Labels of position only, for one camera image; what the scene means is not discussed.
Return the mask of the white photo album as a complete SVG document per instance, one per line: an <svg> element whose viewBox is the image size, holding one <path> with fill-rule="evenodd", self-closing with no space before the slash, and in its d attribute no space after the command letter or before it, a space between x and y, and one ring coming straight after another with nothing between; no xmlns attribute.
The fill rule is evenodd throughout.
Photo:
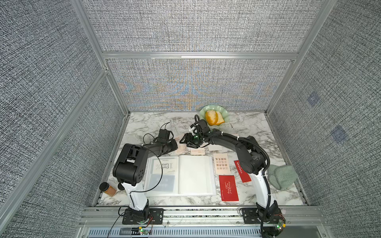
<svg viewBox="0 0 381 238"><path fill-rule="evenodd" d="M216 194L213 162L208 156L152 157L145 172L148 197Z"/></svg>

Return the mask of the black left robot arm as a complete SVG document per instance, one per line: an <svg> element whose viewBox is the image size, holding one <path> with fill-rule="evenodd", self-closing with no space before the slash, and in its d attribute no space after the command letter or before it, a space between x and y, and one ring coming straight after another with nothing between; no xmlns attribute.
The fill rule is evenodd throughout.
<svg viewBox="0 0 381 238"><path fill-rule="evenodd" d="M148 158L158 158L178 149L175 139L160 140L148 145L125 144L113 168L113 177L118 181L118 189L125 191L130 202L129 208L143 211L148 206L141 181L145 175Z"/></svg>

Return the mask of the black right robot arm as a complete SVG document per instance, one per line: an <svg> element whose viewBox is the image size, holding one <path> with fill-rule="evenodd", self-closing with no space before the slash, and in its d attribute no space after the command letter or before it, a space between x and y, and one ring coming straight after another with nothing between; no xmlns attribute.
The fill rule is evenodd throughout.
<svg viewBox="0 0 381 238"><path fill-rule="evenodd" d="M212 130L205 134L185 134L180 140L189 148L200 148L204 143L219 145L236 152L241 168L251 177L257 198L257 208L261 215L272 216L278 204L271 194L266 171L270 166L268 154L259 146L254 137L239 137Z"/></svg>

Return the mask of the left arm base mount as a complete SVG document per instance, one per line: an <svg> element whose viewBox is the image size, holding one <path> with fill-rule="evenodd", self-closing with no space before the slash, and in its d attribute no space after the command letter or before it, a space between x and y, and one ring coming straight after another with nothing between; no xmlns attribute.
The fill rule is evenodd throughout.
<svg viewBox="0 0 381 238"><path fill-rule="evenodd" d="M123 215L123 225L147 225L150 221L154 225L162 225L164 218L164 209L150 208L149 210L136 211L131 208L125 210Z"/></svg>

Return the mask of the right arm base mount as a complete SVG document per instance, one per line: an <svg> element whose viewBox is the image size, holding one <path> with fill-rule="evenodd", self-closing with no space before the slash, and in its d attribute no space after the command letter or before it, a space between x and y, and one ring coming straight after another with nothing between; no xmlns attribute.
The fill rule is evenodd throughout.
<svg viewBox="0 0 381 238"><path fill-rule="evenodd" d="M263 219L263 209L260 210L256 207L241 208L239 213L242 215L245 224L260 224ZM268 211L264 224L278 224L280 221L284 222L286 219L281 213L279 208Z"/></svg>

